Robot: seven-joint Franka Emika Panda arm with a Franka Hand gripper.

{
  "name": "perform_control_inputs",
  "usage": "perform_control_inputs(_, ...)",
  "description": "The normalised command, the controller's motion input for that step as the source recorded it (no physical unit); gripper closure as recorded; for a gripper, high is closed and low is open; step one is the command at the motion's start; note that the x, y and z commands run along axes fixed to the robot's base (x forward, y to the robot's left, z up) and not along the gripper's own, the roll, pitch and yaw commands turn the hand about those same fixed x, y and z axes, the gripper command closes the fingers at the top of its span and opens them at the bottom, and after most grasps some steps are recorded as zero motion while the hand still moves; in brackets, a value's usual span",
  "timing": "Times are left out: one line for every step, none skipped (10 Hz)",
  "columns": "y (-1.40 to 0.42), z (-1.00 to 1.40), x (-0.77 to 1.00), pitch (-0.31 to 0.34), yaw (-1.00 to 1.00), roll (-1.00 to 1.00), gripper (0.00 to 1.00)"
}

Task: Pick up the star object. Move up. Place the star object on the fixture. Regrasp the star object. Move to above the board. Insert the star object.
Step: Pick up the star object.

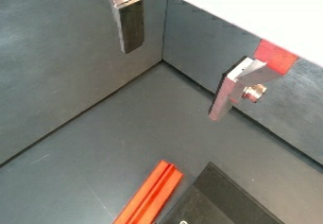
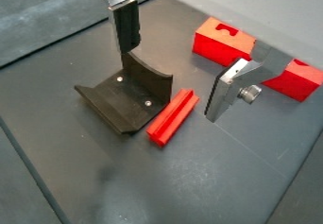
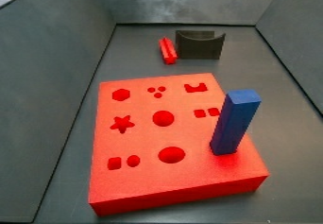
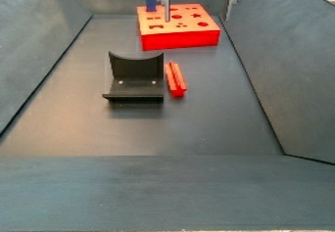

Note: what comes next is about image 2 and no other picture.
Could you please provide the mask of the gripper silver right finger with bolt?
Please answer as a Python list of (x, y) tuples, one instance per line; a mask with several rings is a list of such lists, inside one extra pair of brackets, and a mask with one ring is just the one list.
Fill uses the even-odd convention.
[(238, 58), (219, 73), (206, 105), (206, 118), (215, 122), (230, 106), (242, 99), (251, 104), (262, 92), (259, 83), (278, 77), (292, 56), (282, 50), (256, 41), (251, 60)]

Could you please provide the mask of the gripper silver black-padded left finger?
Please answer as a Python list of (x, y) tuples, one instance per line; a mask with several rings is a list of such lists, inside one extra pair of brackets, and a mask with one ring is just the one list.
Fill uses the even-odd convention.
[(115, 25), (119, 49), (123, 54), (140, 43), (139, 6), (136, 0), (104, 0), (110, 20)]

